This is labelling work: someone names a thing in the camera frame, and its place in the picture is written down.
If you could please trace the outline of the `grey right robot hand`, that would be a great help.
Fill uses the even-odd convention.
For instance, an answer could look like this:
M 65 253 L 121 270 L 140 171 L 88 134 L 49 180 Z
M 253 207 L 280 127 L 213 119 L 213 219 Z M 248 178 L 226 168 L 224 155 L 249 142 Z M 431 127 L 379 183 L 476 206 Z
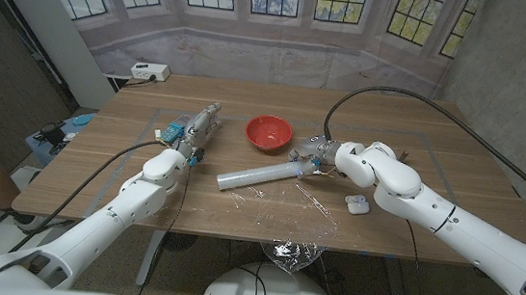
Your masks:
M 301 163 L 298 177 L 314 174 L 331 176 L 335 171 L 335 156 L 340 147 L 338 141 L 329 141 L 325 136 L 313 136 L 297 143 L 289 151 L 288 161 Z

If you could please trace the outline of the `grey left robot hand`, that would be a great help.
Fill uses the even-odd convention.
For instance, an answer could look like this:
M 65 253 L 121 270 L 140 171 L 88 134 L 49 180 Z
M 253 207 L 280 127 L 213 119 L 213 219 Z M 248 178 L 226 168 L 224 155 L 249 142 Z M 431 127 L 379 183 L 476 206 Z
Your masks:
M 217 113 L 222 109 L 220 102 L 209 104 L 200 113 L 191 117 L 183 128 L 183 136 L 174 149 L 183 154 L 187 159 L 192 158 L 195 151 L 203 148 L 213 131 L 217 129 L 220 121 Z

